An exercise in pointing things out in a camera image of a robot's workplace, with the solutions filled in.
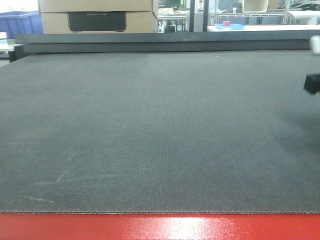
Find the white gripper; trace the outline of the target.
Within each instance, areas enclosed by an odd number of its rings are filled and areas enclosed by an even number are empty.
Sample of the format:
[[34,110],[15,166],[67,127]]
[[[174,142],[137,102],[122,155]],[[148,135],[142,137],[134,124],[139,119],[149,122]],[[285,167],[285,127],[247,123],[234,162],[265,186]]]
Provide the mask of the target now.
[[[312,54],[320,54],[320,36],[314,35],[310,38],[310,50]],[[305,78],[303,89],[311,95],[320,92],[320,74],[308,74]]]

